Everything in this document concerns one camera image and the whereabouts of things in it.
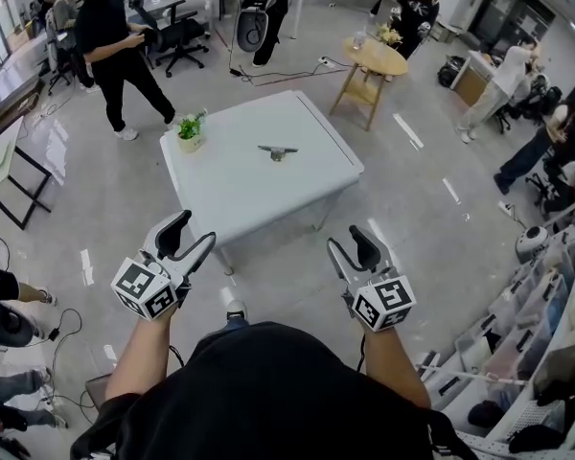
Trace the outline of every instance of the wooden side table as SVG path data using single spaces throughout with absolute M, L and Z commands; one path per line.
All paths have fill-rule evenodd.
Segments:
M 366 130 L 371 128 L 377 106 L 380 102 L 381 90 L 385 83 L 385 77 L 397 77 L 404 75 L 409 71 L 409 65 L 401 54 L 386 46 L 385 44 L 376 41 L 371 37 L 367 37 L 361 49 L 354 49 L 354 39 L 348 37 L 343 41 L 343 51 L 353 62 L 354 66 L 350 71 L 345 83 L 338 93 L 336 101 L 334 101 L 333 108 L 330 113 L 333 114 L 336 106 L 340 102 L 343 94 L 347 94 L 356 101 L 365 103 L 372 106 L 371 115 L 366 124 Z M 354 73 L 358 67 L 367 68 L 366 75 L 363 80 L 354 79 Z M 379 86 L 375 86 L 368 81 L 371 73 L 378 73 L 381 75 Z

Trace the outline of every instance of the square table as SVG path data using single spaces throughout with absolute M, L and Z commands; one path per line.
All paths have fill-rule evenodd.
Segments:
M 0 164 L 0 184 L 2 184 L 5 180 L 9 180 L 19 191 L 21 191 L 26 197 L 28 197 L 32 204 L 28 211 L 24 215 L 24 218 L 20 220 L 17 218 L 10 210 L 7 208 L 2 201 L 0 200 L 0 209 L 2 212 L 12 220 L 12 222 L 17 225 L 21 230 L 25 230 L 26 226 L 28 226 L 28 221 L 30 221 L 30 217 L 34 212 L 35 208 L 41 208 L 45 210 L 47 213 L 51 213 L 51 210 L 47 208 L 43 203 L 38 200 L 38 197 L 42 193 L 42 190 L 45 188 L 47 182 L 51 178 L 51 173 L 47 171 L 43 166 L 38 164 L 30 155 L 28 155 L 25 151 L 20 149 L 16 143 L 17 138 L 19 136 L 19 129 L 21 128 L 21 124 L 23 123 L 23 118 L 19 118 L 15 121 L 12 125 L 10 125 L 7 129 L 5 129 L 2 133 L 0 133 L 0 151 L 6 151 L 3 158 L 4 160 Z M 11 172 L 11 163 L 13 154 L 17 153 L 21 158 L 23 158 L 26 162 L 28 162 L 31 166 L 35 169 L 40 171 L 43 174 L 43 179 L 40 182 L 40 185 L 36 188 L 33 193 L 30 193 L 26 188 L 24 188 L 19 182 L 17 182 L 10 174 Z
M 211 114 L 206 142 L 184 153 L 175 131 L 160 140 L 183 209 L 192 211 L 196 239 L 217 235 L 221 248 L 315 201 L 326 198 L 321 229 L 340 193 L 358 182 L 364 166 L 324 115 L 300 91 L 286 91 Z M 298 149 L 281 162 L 258 146 Z

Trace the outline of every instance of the black t-shirt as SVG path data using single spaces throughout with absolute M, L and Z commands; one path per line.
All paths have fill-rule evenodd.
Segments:
M 75 38 L 82 55 L 96 48 L 124 40 L 129 35 L 126 8 L 123 0 L 84 0 L 77 15 Z M 124 62 L 124 58 L 136 53 L 124 49 L 112 57 L 92 63 L 94 74 L 110 70 Z
M 47 15 L 47 12 L 50 8 L 52 8 L 53 4 L 48 4 L 45 2 L 45 0 L 36 0 L 36 2 L 40 4 L 40 12 L 38 13 L 38 17 L 41 20 L 45 20 L 45 15 Z
M 402 37 L 414 37 L 424 22 L 432 26 L 439 15 L 437 0 L 398 0 L 402 7 L 401 20 L 394 27 Z
M 127 460 L 419 460 L 432 458 L 430 438 L 475 458 L 441 413 L 348 368 L 307 333 L 264 323 L 207 337 L 144 396 L 106 402 L 71 459 L 115 443 Z

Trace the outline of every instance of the hair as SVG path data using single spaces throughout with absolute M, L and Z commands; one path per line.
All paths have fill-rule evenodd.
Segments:
M 525 35 L 525 36 L 521 39 L 521 41 L 519 42 L 519 45 L 520 45 L 520 46 L 523 46 L 524 44 L 525 44 L 525 45 L 537 44 L 537 41 L 536 41 L 535 38 L 533 38 L 531 35 L 527 34 L 527 35 Z

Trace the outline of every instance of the floor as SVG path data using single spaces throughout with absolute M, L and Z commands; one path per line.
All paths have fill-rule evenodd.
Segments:
M 286 19 L 285 33 L 292 17 L 290 13 Z M 365 13 L 338 5 L 306 5 L 298 39 L 282 36 L 270 64 L 255 72 L 312 71 L 321 56 L 345 62 L 341 40 L 361 28 L 365 18 Z M 177 109 L 207 107 L 214 112 L 300 89 L 321 111 L 330 110 L 345 72 L 318 69 L 318 76 L 297 80 L 279 75 L 251 82 L 235 78 L 228 73 L 229 63 L 250 73 L 253 69 L 251 56 L 235 50 L 230 58 L 224 43 L 230 45 L 231 33 L 231 21 L 219 23 L 218 35 L 209 40 L 210 53 L 200 56 L 205 69 L 182 61 L 172 79 L 162 70 L 153 72 Z M 219 264 L 209 259 L 173 320 L 172 344 L 184 357 L 200 338 L 222 325 L 222 297 L 232 294 L 245 301 L 251 321 L 274 320 L 303 329 L 356 366 L 361 331 L 339 298 L 343 286 L 326 255 L 328 237 L 349 244 L 347 229 L 353 223 L 384 237 L 415 291 L 418 305 L 400 328 L 408 352 L 413 356 L 435 349 L 449 355 L 453 340 L 483 313 L 517 264 L 514 242 L 521 228 L 498 209 L 501 195 L 492 175 L 534 132 L 527 122 L 516 124 L 505 136 L 483 126 L 478 141 L 461 143 L 452 125 L 465 107 L 437 84 L 436 73 L 446 55 L 464 51 L 459 42 L 426 43 L 409 61 L 410 73 L 386 86 L 371 131 L 362 128 L 367 109 L 347 99 L 340 104 L 329 119 L 365 165 L 359 184 L 339 199 L 320 232 L 311 228 L 317 215 L 317 207 L 312 207 L 232 243 L 228 253 L 237 271 L 233 278 L 223 276 Z M 161 118 L 131 86 L 125 93 L 126 121 L 141 132 L 132 143 L 111 134 L 101 93 L 60 87 L 52 98 L 41 98 L 36 112 L 53 111 L 51 104 L 58 108 L 40 119 L 30 113 L 28 132 L 22 132 L 19 144 L 54 173 L 43 196 L 53 213 L 36 212 L 29 228 L 20 232 L 0 212 L 0 235 L 9 244 L 17 276 L 48 287 L 59 298 L 56 309 L 30 304 L 25 311 L 48 329 L 58 324 L 63 309 L 76 309 L 82 316 L 82 331 L 64 342 L 56 360 L 58 393 L 78 400 L 86 380 L 113 369 L 112 353 L 122 352 L 135 322 L 112 294 L 110 281 L 148 230 L 180 206 L 159 146 Z M 417 148 L 395 115 L 412 128 L 422 147 Z M 37 182 L 35 174 L 18 163 L 14 176 L 30 187 Z M 25 201 L 9 186 L 0 187 L 0 197 L 15 210 L 24 208 Z M 523 181 L 507 197 L 525 223 L 539 221 L 531 205 L 533 193 Z M 76 315 L 67 312 L 61 334 L 77 326 Z M 51 364 L 55 349 L 56 343 L 49 342 L 0 353 L 0 373 Z M 171 369 L 175 367 L 171 358 Z M 34 407 L 36 402 L 27 404 Z M 33 458 L 66 458 L 70 444 L 87 426 L 75 405 L 58 399 L 57 406 L 70 421 L 70 430 L 33 428 L 17 434 Z

